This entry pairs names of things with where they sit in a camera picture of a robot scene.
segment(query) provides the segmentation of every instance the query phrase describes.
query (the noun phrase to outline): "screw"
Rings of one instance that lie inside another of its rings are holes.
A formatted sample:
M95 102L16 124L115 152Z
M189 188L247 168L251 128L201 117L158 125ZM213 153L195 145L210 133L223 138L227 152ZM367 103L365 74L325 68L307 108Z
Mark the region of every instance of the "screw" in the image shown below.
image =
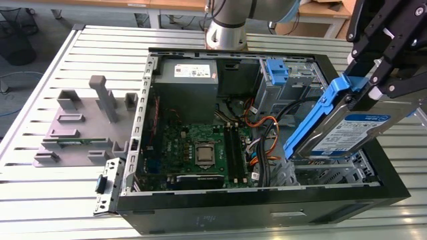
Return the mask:
M417 8L417 10L415 10L415 16L422 15L423 12L425 12L425 8L422 8L422 7Z

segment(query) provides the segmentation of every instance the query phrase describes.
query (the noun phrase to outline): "aluminum profile table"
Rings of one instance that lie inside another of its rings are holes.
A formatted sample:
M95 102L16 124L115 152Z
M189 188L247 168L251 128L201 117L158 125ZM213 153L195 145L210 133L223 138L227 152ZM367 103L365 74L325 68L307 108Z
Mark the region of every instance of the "aluminum profile table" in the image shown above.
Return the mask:
M326 54L339 73L351 51L351 44L342 40L313 37L249 34L247 44L253 51ZM120 216L92 217L103 167L35 168L32 162L59 108L60 91L75 89L82 97L95 97L90 78L104 75L116 97L136 93L148 47L203 49L205 34L106 26L71 31L0 144L0 239L140 237ZM178 234L168 239L427 239L427 130L422 114L418 111L418 116L406 118L378 138L411 198L334 225Z

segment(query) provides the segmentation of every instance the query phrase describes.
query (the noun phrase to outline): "power supply label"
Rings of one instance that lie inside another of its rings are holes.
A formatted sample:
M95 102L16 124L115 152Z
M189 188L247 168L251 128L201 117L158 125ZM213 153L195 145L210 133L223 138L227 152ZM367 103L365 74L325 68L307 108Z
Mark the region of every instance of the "power supply label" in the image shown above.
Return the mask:
M207 64L179 64L175 65L177 78L210 78L211 67Z
M314 147L311 155L317 158L327 158L343 154L369 136L369 131L383 125L390 118L390 115L377 114L351 114L346 116Z

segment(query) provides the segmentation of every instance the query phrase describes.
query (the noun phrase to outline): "gray 3d printed holder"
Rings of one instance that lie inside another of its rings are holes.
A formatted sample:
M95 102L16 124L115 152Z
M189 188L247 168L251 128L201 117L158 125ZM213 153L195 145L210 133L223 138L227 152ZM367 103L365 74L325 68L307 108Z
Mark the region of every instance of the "gray 3d printed holder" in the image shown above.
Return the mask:
M106 77L94 75L90 87L98 93L80 98L63 90L60 108L35 156L35 167L104 166L112 158L127 158L138 94L115 98Z

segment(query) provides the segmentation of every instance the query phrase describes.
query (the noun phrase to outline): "table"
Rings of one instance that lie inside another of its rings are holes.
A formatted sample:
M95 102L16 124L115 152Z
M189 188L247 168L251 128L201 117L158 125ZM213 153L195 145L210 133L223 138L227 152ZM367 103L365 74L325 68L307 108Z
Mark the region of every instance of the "table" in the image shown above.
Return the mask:
M341 7L339 11L329 9L327 3L319 3L313 1L299 7L299 22L301 23L315 23L315 24L330 24L325 38L337 38L341 29L353 14L349 12L345 6ZM269 25L271 29L277 27L275 24Z
M250 51L326 54L339 73L346 69L351 51L350 43L314 37L247 34L247 44ZM114 79L106 86L116 97L139 92L148 47L203 49L205 33L106 26L86 26L83 31L71 31L0 144L0 239L140 236L120 216L92 217L95 185L103 167L35 168L32 162L59 107L56 97L60 91L76 89L82 97L95 97L90 77L104 75ZM413 116L378 140L411 198L334 225L178 234L168 239L426 239L426 128Z
M206 0L2 0L0 5L16 8L52 9L56 19L59 10L148 14L151 28L160 29L160 15L205 16Z
M0 4L6 7L52 9L58 19L62 18L59 9L148 14L151 28L159 29L160 15L203 17L207 0L2 0ZM326 38L337 37L346 19L351 17L345 7L335 12L318 2L301 6L299 12L302 23L330 24Z

